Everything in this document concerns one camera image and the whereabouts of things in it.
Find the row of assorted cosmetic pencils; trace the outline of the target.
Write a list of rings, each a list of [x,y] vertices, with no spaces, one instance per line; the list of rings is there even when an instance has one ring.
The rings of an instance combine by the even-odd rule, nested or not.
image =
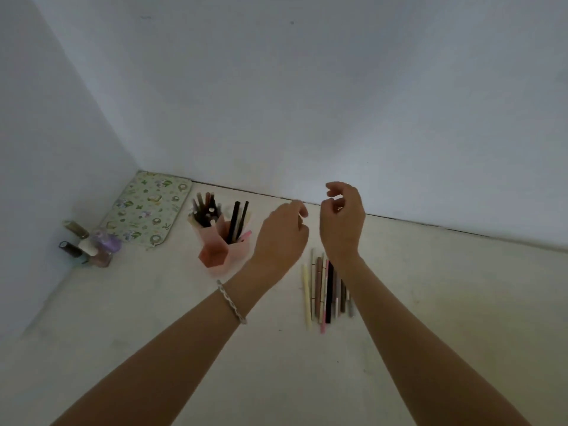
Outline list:
[[[308,250],[307,261],[301,264],[301,283],[307,329],[316,327],[323,335],[334,322],[357,316],[351,292],[323,250]]]

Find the person's right hand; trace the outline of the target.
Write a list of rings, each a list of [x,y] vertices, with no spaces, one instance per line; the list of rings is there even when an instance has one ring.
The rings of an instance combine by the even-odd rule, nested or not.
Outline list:
[[[359,239],[365,222],[364,205],[354,186],[332,181],[325,184],[328,198],[345,199],[338,214],[320,214],[319,233],[331,263],[342,268],[359,256]]]

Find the person's left forearm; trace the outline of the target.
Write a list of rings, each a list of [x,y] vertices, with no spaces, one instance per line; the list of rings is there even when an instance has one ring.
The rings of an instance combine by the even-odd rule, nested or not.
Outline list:
[[[51,426],[171,426],[246,315],[273,286],[250,260],[125,360]]]

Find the bunch of dark cosmetic pencils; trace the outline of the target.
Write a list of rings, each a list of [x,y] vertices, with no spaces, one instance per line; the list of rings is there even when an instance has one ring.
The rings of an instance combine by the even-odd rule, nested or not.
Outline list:
[[[216,201],[214,193],[196,193],[192,203],[188,221],[196,228],[214,226],[223,214],[221,204]]]

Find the olive cap nail polish bottle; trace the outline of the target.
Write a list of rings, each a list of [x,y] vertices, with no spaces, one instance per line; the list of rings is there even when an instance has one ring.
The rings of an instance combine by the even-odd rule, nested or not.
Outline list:
[[[62,225],[79,239],[86,239],[90,236],[89,231],[74,220],[63,220]]]

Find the person's left hand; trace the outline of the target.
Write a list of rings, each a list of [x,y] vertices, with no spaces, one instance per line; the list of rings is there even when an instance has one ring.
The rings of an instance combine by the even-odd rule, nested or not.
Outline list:
[[[309,239],[305,224],[302,229],[293,227],[289,203],[277,207],[264,220],[250,259],[255,276],[270,286],[279,282],[301,258]]]

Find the pink hexagonal pen holder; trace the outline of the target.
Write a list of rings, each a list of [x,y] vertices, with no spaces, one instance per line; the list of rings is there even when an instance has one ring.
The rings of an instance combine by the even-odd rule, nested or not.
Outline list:
[[[210,227],[202,227],[192,214],[188,215],[188,222],[202,244],[198,258],[212,277],[224,276],[235,269],[248,255],[252,232],[249,230],[244,234],[243,239],[235,243],[226,243],[230,222],[225,221],[223,215]]]

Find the person's right forearm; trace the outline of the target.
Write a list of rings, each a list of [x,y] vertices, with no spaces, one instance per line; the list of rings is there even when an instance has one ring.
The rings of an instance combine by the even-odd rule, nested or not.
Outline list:
[[[357,254],[330,257],[417,426],[530,426]]]

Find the black cosmetic pen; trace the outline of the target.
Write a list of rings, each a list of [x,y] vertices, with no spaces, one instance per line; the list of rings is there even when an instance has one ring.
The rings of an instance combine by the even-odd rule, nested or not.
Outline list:
[[[241,234],[243,232],[248,206],[249,206],[249,201],[245,201],[243,208],[240,210],[239,217],[238,217],[238,228],[237,228],[236,234],[235,234],[235,242],[237,242],[239,240],[239,238],[241,237]]]
[[[239,210],[240,210],[240,202],[236,201],[234,203],[234,206],[233,206],[233,209],[232,209],[231,221],[230,221],[227,237],[225,238],[225,241],[228,245],[233,243],[233,237],[234,237],[234,234],[235,234],[236,225],[238,223]]]

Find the pink nail polish bottle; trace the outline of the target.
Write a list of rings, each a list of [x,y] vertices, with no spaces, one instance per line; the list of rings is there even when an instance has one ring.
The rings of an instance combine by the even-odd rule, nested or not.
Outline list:
[[[87,256],[88,256],[88,263],[90,265],[100,268],[109,267],[113,258],[113,254],[110,251],[104,249],[99,249],[96,255],[91,256],[87,254]]]

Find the green floral patterned tray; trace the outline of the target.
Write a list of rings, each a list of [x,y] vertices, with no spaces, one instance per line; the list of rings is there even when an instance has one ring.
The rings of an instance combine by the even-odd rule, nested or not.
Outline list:
[[[166,240],[192,185],[187,178],[140,170],[101,225],[124,243],[157,247]]]

